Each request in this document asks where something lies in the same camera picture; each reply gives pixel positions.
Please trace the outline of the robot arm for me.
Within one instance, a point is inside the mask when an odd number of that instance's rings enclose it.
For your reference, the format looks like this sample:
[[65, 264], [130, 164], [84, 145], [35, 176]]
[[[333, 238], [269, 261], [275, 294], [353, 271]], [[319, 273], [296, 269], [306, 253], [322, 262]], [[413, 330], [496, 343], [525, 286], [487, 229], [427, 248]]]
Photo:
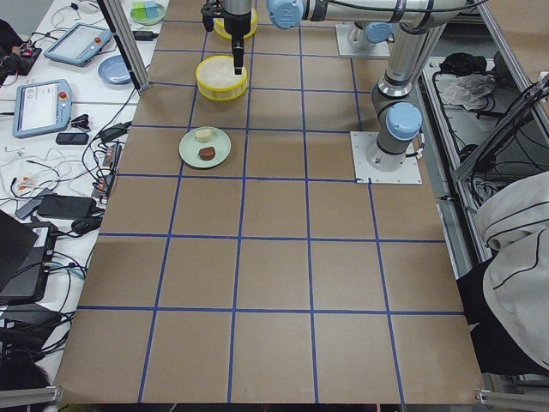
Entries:
[[443, 26], [475, 1], [268, 1], [271, 22], [290, 29], [302, 21], [386, 22], [397, 26], [387, 68], [371, 95], [380, 131], [371, 150], [374, 164], [400, 161], [419, 134], [419, 109], [407, 102], [413, 83]]

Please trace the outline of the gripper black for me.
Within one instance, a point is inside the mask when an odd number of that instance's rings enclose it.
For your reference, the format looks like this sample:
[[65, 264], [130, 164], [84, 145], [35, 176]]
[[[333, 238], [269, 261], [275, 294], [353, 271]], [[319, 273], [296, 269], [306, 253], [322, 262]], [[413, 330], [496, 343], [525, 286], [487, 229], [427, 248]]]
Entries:
[[250, 31], [250, 0], [225, 0], [222, 8], [225, 30], [232, 36], [234, 74], [240, 76], [244, 65], [242, 38]]

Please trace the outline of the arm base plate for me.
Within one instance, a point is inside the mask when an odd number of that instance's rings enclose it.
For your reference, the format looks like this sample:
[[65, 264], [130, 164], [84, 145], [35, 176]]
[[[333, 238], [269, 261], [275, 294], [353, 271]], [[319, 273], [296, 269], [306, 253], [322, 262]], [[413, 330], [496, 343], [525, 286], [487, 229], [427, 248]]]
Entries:
[[350, 133], [355, 182], [380, 185], [421, 185], [416, 150], [410, 142], [404, 154], [385, 154], [377, 146], [377, 132]]
[[388, 59], [388, 40], [393, 25], [386, 22], [338, 24], [335, 26], [340, 58]]

